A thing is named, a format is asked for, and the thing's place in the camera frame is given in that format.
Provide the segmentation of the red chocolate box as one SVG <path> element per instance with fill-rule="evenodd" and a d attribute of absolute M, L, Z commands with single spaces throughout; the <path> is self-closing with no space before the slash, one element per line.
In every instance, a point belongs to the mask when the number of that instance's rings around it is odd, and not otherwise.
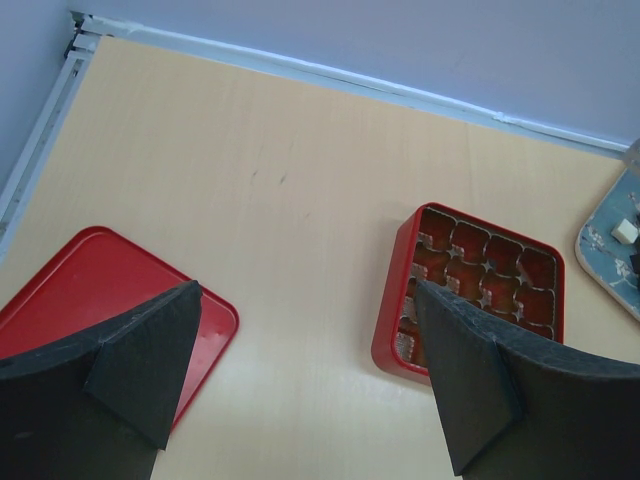
<path fill-rule="evenodd" d="M 397 230 L 371 344 L 382 371 L 430 382 L 415 308 L 430 281 L 466 302 L 558 343 L 564 340 L 565 263 L 553 247 L 435 202 Z"/>

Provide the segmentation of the blue floral tray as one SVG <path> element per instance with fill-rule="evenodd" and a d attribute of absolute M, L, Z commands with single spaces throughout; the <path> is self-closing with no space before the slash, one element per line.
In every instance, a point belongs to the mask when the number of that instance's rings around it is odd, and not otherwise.
<path fill-rule="evenodd" d="M 580 228 L 575 254 L 583 270 L 634 319 L 639 318 L 639 236 L 622 245 L 611 230 L 626 218 L 639 230 L 639 177 L 624 171 Z"/>

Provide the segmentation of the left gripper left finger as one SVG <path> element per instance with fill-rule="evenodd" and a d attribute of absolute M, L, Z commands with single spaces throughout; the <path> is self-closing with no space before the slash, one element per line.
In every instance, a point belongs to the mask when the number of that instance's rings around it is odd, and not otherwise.
<path fill-rule="evenodd" d="M 2 360 L 2 478 L 150 478 L 177 412 L 201 297 L 198 282 L 185 282 Z"/>

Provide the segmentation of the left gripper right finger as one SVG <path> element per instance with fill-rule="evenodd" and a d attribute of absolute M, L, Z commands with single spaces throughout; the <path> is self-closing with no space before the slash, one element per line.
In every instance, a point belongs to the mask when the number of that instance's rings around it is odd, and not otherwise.
<path fill-rule="evenodd" d="M 546 339 L 432 282 L 414 303 L 455 475 L 638 477 L 636 364 Z"/>

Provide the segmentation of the red box lid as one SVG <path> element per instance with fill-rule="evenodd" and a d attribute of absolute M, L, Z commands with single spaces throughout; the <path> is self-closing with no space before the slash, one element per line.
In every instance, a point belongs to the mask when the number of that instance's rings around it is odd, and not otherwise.
<path fill-rule="evenodd" d="M 2 308 L 1 356 L 96 325 L 188 281 L 117 232 L 92 226 L 69 240 Z M 203 289 L 197 338 L 174 419 L 181 420 L 239 327 L 235 307 Z"/>

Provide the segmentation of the white square chocolate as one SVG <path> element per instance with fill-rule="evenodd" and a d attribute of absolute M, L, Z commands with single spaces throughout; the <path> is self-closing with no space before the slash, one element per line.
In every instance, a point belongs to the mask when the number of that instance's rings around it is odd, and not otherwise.
<path fill-rule="evenodd" d="M 639 236 L 639 230 L 635 224 L 624 218 L 611 230 L 611 236 L 622 245 L 632 245 Z"/>

